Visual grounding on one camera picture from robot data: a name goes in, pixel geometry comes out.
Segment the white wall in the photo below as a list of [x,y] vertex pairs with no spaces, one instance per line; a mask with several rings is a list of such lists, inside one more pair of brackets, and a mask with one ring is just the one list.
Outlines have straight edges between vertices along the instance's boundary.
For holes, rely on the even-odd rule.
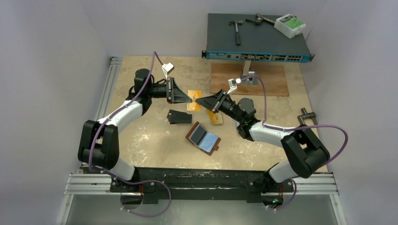
[[[398,31],[396,0],[329,0],[307,43],[316,57],[302,65],[319,123],[349,133],[329,165],[350,225],[398,221]],[[332,153],[342,135],[321,129]]]
[[206,49],[207,14],[285,15],[304,21],[307,34],[326,0],[83,0],[112,56],[200,56]]
[[109,61],[80,1],[1,1],[0,33],[0,224],[54,224]]

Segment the aluminum frame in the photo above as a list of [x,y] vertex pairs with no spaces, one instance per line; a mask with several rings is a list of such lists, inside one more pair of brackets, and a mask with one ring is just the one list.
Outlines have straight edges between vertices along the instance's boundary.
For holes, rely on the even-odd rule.
[[[101,95],[101,100],[95,120],[107,115],[117,77],[120,72],[123,57],[112,57],[107,79]],[[346,219],[341,207],[336,181],[332,173],[313,174],[310,178],[294,178],[297,184],[297,195],[329,195],[338,225],[346,225]],[[75,174],[70,174],[64,192],[64,199],[57,219],[57,224],[66,224],[74,195],[140,195],[140,193],[110,192],[111,177],[107,174],[83,174],[79,169]],[[278,195],[278,193],[265,193],[262,195]]]

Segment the white box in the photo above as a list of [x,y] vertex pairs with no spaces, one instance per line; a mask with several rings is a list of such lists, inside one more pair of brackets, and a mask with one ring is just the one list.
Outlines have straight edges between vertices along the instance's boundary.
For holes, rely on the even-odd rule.
[[306,28],[306,24],[301,22],[296,17],[287,14],[277,18],[274,27],[288,38],[292,38],[303,33],[304,29]]

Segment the speckled surface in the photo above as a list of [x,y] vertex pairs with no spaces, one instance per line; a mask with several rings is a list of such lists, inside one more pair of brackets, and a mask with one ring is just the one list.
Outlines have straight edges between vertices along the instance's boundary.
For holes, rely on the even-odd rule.
[[[210,95],[211,63],[216,63],[217,60],[199,57],[161,57],[161,60],[175,65],[171,76],[184,92],[201,90],[203,97]],[[134,85],[135,71],[149,69],[150,63],[149,56],[124,57],[109,113],[119,107],[127,97],[129,88]],[[298,63],[273,64],[283,65],[290,96],[267,97],[267,123],[286,127],[298,126],[300,108],[305,107],[309,112],[312,111],[300,67]],[[158,61],[155,62],[152,74],[155,80],[163,78]],[[254,101],[256,117],[264,119],[264,97],[232,96],[235,101],[245,97]],[[187,111],[186,107],[187,104],[170,105],[165,99],[153,99],[148,112],[119,135],[120,156],[135,166],[233,170],[266,170],[286,159],[283,149],[279,147],[242,139],[229,117],[223,115],[224,124],[212,125],[203,107],[200,112]],[[192,124],[170,125],[166,118],[169,109],[192,114]],[[185,139],[196,121],[221,138],[220,147],[212,156],[196,149]],[[324,166],[318,171],[327,172],[327,168]]]

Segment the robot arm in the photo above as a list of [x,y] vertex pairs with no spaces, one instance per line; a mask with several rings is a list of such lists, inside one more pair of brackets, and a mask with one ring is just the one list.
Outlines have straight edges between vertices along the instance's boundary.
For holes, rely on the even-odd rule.
[[119,157],[119,134],[131,122],[146,113],[151,106],[152,98],[166,98],[170,104],[192,102],[192,99],[179,89],[172,77],[167,77],[164,83],[148,82],[136,100],[131,102],[144,86],[148,73],[148,69],[137,70],[134,92],[131,88],[126,101],[118,109],[98,121],[88,120],[84,123],[78,152],[79,161],[88,163],[94,136],[99,127],[106,122],[98,137],[102,138],[102,143],[95,144],[92,164],[107,169],[124,180],[131,180],[135,168]]
[[215,95],[197,98],[196,102],[214,113],[221,111],[230,116],[242,138],[284,149],[288,161],[273,166],[265,174],[276,183],[297,176],[308,178],[330,159],[328,150],[310,129],[290,131],[294,128],[264,126],[254,116],[256,110],[251,99],[243,98],[235,103],[225,90],[221,90]]

